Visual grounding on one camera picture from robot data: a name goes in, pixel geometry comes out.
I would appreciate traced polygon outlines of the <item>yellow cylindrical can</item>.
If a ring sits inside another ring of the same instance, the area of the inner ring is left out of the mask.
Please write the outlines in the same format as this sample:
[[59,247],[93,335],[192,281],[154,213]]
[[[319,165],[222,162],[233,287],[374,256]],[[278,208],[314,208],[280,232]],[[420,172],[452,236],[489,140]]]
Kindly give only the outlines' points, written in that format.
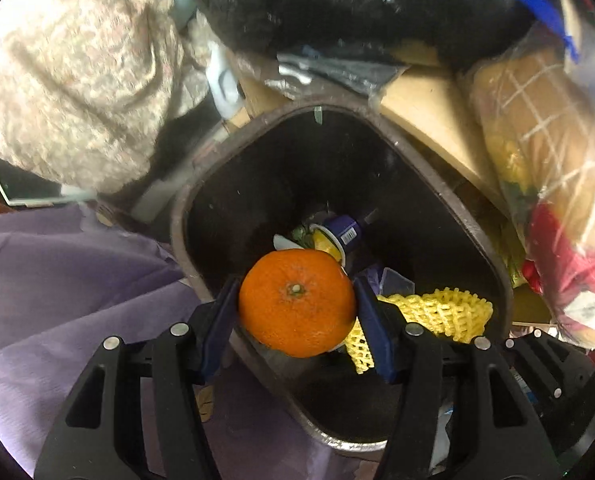
[[357,248],[363,228],[352,217],[342,214],[322,223],[311,222],[308,232],[316,250],[326,252],[342,268],[346,268],[348,256]]

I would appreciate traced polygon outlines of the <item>floral covered chair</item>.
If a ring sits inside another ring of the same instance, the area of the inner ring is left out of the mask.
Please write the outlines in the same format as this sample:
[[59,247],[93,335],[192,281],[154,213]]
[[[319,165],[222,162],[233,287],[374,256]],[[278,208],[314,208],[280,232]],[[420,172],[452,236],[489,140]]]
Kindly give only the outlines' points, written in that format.
[[174,0],[44,0],[0,37],[0,160],[114,194],[208,84]]

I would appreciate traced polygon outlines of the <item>purple floral tablecloth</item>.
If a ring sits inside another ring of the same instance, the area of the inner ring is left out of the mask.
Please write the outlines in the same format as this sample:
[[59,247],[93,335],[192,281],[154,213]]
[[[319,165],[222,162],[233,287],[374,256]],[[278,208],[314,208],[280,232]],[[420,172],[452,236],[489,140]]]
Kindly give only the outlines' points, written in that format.
[[[102,340],[151,339],[198,297],[151,238],[82,205],[0,214],[0,441],[26,472]],[[228,352],[198,404],[226,479],[356,479],[362,460],[315,441]]]

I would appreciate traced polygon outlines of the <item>clear bag of goods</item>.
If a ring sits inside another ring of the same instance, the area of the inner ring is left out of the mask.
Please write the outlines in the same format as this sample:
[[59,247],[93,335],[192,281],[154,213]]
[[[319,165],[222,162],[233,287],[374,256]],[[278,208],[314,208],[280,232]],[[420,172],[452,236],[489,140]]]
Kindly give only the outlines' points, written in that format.
[[527,263],[563,340],[595,351],[595,104],[534,25],[465,75]]

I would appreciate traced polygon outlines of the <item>yellow foam fruit net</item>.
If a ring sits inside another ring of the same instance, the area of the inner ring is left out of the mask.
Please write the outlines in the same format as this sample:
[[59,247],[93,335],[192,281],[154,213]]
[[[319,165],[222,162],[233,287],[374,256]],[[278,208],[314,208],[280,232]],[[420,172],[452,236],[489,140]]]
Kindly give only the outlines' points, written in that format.
[[[407,322],[418,323],[434,335],[447,336],[460,344],[469,344],[473,338],[483,336],[494,313],[490,301],[457,288],[436,289],[422,296],[394,294],[377,298],[398,307]],[[375,367],[359,320],[345,338],[344,346],[358,375]]]

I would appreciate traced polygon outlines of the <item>dark trash bin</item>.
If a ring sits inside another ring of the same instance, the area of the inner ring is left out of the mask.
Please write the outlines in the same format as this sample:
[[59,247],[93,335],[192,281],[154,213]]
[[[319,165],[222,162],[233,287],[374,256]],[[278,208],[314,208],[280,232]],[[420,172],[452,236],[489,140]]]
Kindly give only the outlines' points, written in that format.
[[[455,288],[487,299],[486,334],[511,323],[509,278],[491,241],[410,136],[361,105],[294,102],[249,122],[199,162],[178,193],[171,243],[192,288],[212,300],[271,252],[275,235],[347,216],[357,224],[346,270],[393,269],[418,292]],[[373,460],[401,390],[357,373],[347,353],[310,359],[273,351],[236,328],[232,348],[312,438]]]

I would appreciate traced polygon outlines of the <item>orange mandarin fruit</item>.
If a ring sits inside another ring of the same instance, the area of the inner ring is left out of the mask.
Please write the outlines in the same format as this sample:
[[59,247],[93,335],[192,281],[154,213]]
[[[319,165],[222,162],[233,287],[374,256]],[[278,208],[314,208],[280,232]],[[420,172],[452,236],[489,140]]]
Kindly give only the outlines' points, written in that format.
[[341,344],[356,321],[351,280],[335,259],[314,249],[260,258],[239,292],[240,323],[266,347],[297,359]]

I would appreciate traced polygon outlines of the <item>black garbage bag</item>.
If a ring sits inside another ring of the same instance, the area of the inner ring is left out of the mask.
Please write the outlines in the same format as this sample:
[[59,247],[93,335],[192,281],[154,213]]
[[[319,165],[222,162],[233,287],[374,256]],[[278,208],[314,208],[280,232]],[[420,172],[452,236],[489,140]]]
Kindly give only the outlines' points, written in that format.
[[195,0],[235,51],[418,40],[454,70],[495,56],[534,23],[520,0]]

